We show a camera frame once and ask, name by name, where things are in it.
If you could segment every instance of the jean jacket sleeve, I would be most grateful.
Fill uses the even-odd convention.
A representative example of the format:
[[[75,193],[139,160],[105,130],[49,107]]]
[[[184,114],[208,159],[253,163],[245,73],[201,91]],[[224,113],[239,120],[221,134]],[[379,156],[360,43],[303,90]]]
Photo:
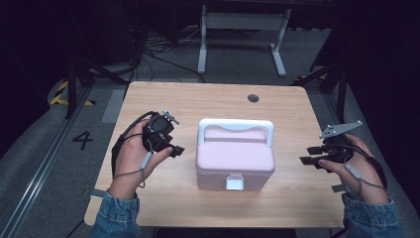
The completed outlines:
[[[90,237],[140,237],[140,227],[136,223],[140,201],[121,200],[111,196],[108,191],[102,199]]]
[[[392,199],[388,204],[370,204],[343,194],[343,202],[346,238],[403,237]]]

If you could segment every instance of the box handle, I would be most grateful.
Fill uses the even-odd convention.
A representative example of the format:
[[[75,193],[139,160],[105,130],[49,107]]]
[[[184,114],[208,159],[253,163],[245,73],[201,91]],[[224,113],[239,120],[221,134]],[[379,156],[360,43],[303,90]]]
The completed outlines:
[[[270,121],[264,120],[244,120],[244,119],[211,119],[204,118],[198,123],[198,146],[204,145],[204,131],[209,125],[221,126],[228,130],[244,131],[254,127],[266,127],[268,130],[268,137],[266,139],[266,146],[271,148],[272,136],[274,133],[274,125]]]

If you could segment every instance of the white metal leg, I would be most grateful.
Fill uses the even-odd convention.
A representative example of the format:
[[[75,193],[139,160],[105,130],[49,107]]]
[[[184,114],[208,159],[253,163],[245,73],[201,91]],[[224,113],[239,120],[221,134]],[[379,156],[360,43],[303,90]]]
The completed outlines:
[[[275,44],[271,44],[271,53],[272,58],[274,59],[275,67],[277,68],[277,73],[279,76],[286,76],[286,70],[284,69],[283,61],[280,56],[280,45],[283,40],[284,32],[287,28],[287,22],[290,16],[290,10],[285,10],[283,15],[283,20],[281,21],[280,28],[278,29],[278,38]]]
[[[198,69],[197,69],[199,73],[204,73],[206,71],[206,59],[207,59],[206,29],[207,29],[206,6],[203,6],[203,10],[201,13],[201,46],[200,46],[200,55],[198,56]]]

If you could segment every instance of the wooden table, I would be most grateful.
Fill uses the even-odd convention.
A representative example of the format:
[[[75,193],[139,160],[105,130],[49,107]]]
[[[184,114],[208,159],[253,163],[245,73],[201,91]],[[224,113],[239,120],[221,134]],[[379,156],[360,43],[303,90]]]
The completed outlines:
[[[259,102],[248,100],[250,94]],[[342,227],[343,202],[331,189],[335,174],[303,166],[306,148],[321,145],[321,132],[305,90],[291,86],[133,82],[120,112],[96,189],[111,183],[111,148],[148,111],[168,109],[180,125],[171,144],[185,148],[168,158],[138,188],[141,226]],[[260,191],[203,190],[195,170],[198,122],[203,118],[269,120],[274,124],[275,172]],[[85,222],[94,223],[101,203],[92,198]]]

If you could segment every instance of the motion capture device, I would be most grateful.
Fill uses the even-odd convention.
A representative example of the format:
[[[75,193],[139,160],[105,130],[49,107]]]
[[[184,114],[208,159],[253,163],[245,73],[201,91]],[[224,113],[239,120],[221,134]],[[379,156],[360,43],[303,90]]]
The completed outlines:
[[[121,147],[127,139],[134,136],[142,136],[143,146],[148,151],[144,162],[142,163],[141,169],[144,169],[147,166],[147,163],[149,162],[154,152],[160,152],[165,148],[172,147],[173,150],[169,155],[170,157],[175,158],[176,156],[180,156],[182,154],[184,148],[179,146],[173,146],[170,143],[172,137],[169,136],[169,133],[174,129],[171,122],[174,122],[177,125],[179,125],[179,122],[167,110],[163,110],[161,114],[162,115],[160,115],[158,112],[150,111],[142,115],[136,121],[134,121],[123,134],[120,135],[120,137],[118,138],[117,142],[111,150],[112,177],[114,177],[115,175],[115,164],[117,162],[118,154],[121,150]],[[132,134],[130,136],[127,136],[130,130],[132,130],[140,121],[149,116],[151,116],[151,118],[148,124],[143,128],[143,133]]]
[[[352,145],[349,138],[344,134],[352,129],[362,126],[361,121],[348,124],[340,124],[335,126],[328,125],[327,128],[319,135],[320,139],[323,140],[323,145],[320,147],[309,147],[307,151],[311,157],[300,157],[300,161],[305,166],[313,165],[316,169],[324,169],[319,166],[319,160],[328,160],[331,162],[344,164],[346,169],[355,179],[364,181],[358,172],[352,168],[347,162],[352,158],[353,153],[359,153],[365,158],[367,162],[373,166],[382,181],[383,188],[387,188],[387,180],[383,171],[382,165],[373,157],[368,155],[360,147]]]
[[[323,169],[318,165],[319,160],[328,160],[335,163],[344,164],[353,156],[353,151],[349,138],[344,135],[354,128],[362,126],[361,121],[341,124],[341,125],[328,125],[327,128],[319,135],[320,139],[323,140],[323,145],[320,147],[309,147],[307,149],[309,155],[323,155],[319,157],[300,157],[300,161],[303,165],[313,165],[316,169]]]

